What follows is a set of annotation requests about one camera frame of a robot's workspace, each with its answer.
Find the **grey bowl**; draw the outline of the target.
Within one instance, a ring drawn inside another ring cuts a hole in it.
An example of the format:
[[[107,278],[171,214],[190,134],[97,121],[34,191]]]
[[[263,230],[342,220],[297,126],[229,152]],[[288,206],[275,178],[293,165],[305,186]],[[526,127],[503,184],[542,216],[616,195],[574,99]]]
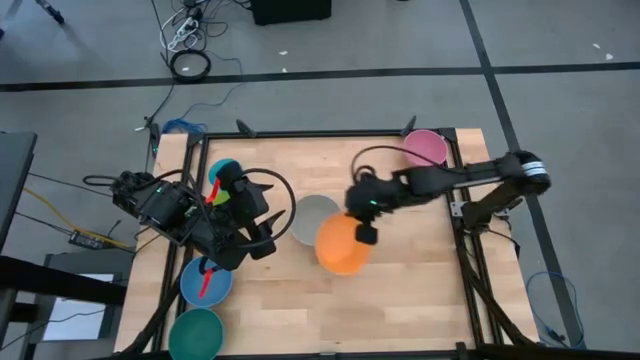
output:
[[[299,199],[290,227],[293,237],[304,245],[314,246],[319,227],[331,215],[339,212],[337,203],[327,196],[309,195]]]

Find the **blue bowl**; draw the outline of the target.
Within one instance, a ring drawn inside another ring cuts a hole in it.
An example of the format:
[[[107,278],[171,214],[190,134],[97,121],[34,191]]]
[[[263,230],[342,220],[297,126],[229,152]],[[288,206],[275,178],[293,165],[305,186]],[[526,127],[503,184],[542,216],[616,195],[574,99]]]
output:
[[[206,259],[204,270],[200,271],[203,257],[190,261],[180,279],[182,297],[190,305],[197,308],[215,306],[229,295],[233,275],[222,269],[217,263]]]

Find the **black bar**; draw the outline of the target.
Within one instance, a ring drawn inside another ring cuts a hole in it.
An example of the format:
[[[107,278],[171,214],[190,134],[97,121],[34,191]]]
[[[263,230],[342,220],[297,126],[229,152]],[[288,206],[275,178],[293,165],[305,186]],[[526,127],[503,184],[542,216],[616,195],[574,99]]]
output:
[[[0,256],[0,288],[106,305],[123,305],[126,297],[126,288],[122,285],[8,256]]]

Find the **grey stand with white panel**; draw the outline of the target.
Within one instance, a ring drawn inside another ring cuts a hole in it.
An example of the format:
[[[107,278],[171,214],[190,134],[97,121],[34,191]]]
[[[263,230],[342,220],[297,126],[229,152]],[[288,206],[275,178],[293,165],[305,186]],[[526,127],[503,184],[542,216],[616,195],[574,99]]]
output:
[[[48,255],[45,266],[106,282],[125,282],[131,256],[117,250]],[[36,326],[47,324],[28,336],[30,344],[59,341],[93,341],[114,333],[120,305],[105,305],[64,297],[38,295],[42,313]]]

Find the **white power strip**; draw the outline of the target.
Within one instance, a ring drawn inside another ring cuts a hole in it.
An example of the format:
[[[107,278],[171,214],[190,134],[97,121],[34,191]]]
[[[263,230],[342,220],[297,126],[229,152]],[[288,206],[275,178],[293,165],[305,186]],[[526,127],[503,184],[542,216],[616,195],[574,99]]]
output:
[[[199,28],[199,22],[189,17],[178,28],[171,41],[168,41],[165,45],[166,49],[171,52],[176,52],[176,47],[191,37]]]

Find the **black box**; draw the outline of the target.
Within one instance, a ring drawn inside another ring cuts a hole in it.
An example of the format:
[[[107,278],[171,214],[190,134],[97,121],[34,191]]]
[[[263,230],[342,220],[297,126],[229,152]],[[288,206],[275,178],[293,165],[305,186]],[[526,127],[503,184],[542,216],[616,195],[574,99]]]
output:
[[[324,20],[332,14],[332,0],[250,0],[256,25]]]

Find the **black aluminium table frame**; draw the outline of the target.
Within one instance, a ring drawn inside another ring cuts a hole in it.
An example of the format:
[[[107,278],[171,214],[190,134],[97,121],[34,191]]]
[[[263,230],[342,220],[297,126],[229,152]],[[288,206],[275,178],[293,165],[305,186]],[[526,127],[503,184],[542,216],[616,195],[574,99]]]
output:
[[[232,158],[276,171],[297,197],[320,194],[342,203],[350,163],[387,176],[406,164],[401,144],[396,130],[222,133],[207,146],[186,134],[165,135],[151,170],[187,168],[204,180],[216,161]],[[257,173],[256,180],[273,185],[267,195],[273,210],[288,209],[278,179]],[[326,271],[292,234],[273,255],[244,261],[215,308],[225,327],[217,360],[448,356],[457,343],[493,340],[484,304],[463,283],[447,199],[387,215],[377,226],[378,244],[351,276]]]

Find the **dark grey desk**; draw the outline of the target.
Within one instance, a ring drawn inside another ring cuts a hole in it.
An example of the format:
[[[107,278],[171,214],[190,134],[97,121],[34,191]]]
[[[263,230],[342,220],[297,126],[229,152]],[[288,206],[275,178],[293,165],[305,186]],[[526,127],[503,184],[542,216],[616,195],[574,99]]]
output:
[[[37,135],[0,132],[0,252],[31,167]]]

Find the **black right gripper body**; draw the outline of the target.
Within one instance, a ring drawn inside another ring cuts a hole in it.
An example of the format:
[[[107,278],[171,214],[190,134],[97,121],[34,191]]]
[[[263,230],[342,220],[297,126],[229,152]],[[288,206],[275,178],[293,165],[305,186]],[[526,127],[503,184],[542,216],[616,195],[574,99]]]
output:
[[[389,180],[372,173],[363,173],[346,191],[346,214],[357,220],[355,239],[366,245],[376,245],[378,230],[372,225],[383,213],[392,213],[400,207],[400,178]]]

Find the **pink bowl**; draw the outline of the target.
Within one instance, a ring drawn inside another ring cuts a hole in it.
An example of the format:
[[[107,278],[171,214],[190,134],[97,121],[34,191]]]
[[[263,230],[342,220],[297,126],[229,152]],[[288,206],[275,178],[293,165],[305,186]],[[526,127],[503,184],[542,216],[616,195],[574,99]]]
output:
[[[407,160],[416,166],[442,165],[448,156],[446,141],[431,130],[412,131],[405,137],[403,146],[410,151]]]

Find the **orange bowl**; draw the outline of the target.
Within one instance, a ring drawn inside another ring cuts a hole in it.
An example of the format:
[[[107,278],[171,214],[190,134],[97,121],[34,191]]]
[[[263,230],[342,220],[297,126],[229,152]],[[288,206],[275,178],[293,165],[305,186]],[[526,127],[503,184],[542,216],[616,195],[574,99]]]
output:
[[[373,246],[356,240],[359,222],[344,213],[329,216],[318,228],[315,254],[319,264],[336,275],[354,275],[368,262]]]

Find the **small black device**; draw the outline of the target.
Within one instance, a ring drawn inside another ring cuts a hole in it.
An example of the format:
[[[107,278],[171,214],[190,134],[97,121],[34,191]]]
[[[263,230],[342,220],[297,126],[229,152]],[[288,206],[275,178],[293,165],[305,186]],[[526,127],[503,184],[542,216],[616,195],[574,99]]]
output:
[[[101,250],[105,248],[105,243],[102,240],[78,231],[71,233],[69,243],[90,250]]]

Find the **cyan bowl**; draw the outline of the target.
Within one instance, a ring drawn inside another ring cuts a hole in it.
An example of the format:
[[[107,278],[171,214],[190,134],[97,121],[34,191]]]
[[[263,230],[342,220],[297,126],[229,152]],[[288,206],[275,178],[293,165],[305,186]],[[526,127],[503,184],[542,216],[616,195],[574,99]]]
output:
[[[231,158],[218,160],[211,166],[208,172],[210,184],[218,184],[224,190],[228,190],[231,184],[242,176],[242,167],[236,160]]]

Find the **dark green bowl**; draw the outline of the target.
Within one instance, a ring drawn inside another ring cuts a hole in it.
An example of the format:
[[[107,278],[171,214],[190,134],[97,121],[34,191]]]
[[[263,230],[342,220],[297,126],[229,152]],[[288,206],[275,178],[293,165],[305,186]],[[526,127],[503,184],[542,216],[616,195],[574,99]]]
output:
[[[172,360],[214,360],[224,344],[225,327],[210,309],[195,308],[178,317],[169,334]]]

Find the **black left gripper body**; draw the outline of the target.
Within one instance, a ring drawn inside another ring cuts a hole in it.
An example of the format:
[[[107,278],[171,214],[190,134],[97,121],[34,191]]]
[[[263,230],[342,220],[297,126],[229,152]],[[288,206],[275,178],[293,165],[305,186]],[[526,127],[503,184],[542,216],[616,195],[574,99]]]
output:
[[[273,236],[260,236],[256,219],[270,211],[270,206],[264,200],[256,200],[248,190],[248,184],[253,182],[246,170],[243,176],[234,181],[228,190],[218,185],[218,191],[227,191],[230,198],[225,203],[215,207],[219,234],[212,260],[222,269],[236,270],[247,256],[253,260],[260,260],[276,252]]]

